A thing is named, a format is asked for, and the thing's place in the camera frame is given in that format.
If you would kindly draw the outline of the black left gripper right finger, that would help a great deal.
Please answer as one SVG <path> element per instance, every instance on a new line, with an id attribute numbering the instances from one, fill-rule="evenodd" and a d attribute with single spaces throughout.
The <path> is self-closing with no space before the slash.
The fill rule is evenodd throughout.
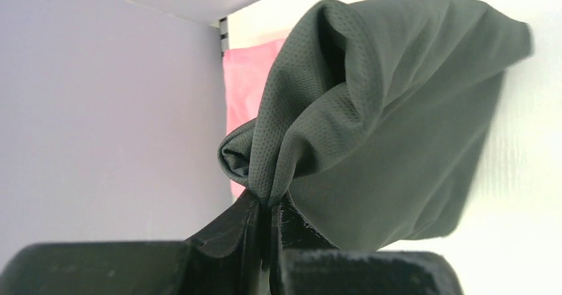
<path id="1" fill-rule="evenodd" d="M 441 255 L 341 250 L 284 196 L 272 209 L 271 294 L 462 294 Z"/>

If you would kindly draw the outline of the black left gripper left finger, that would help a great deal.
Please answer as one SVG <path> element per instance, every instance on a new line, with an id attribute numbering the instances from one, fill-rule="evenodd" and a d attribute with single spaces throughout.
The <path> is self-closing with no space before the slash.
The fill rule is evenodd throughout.
<path id="1" fill-rule="evenodd" d="M 259 203 L 243 195 L 185 241 L 41 243 L 1 273 L 2 294 L 256 294 Z"/>

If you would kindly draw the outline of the dark grey t shirt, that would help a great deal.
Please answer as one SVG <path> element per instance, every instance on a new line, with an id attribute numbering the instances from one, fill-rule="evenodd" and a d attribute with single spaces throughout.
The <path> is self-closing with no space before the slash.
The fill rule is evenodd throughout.
<path id="1" fill-rule="evenodd" d="M 219 163 L 267 208 L 289 196 L 342 249 L 446 236 L 504 75 L 532 50 L 529 24 L 482 1 L 319 1 Z"/>

